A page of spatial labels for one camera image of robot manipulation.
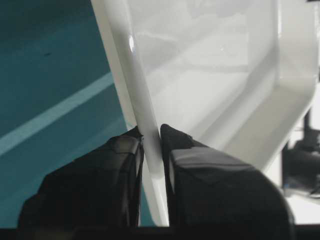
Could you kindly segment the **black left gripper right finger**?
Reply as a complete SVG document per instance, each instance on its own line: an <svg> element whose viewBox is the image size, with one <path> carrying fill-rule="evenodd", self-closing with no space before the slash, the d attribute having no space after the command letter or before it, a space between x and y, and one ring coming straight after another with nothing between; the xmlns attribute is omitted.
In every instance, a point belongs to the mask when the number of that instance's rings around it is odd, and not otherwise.
<svg viewBox="0 0 320 240"><path fill-rule="evenodd" d="M168 124L160 128L169 224L189 238L293 240L293 214L258 169Z"/></svg>

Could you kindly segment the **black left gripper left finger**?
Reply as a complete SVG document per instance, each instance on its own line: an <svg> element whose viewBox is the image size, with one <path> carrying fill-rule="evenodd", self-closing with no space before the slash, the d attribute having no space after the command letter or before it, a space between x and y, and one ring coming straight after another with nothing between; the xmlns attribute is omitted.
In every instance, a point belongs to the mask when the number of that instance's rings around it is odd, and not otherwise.
<svg viewBox="0 0 320 240"><path fill-rule="evenodd" d="M76 230L137 227L142 138L134 127L47 174L22 206L17 238L49 240Z"/></svg>

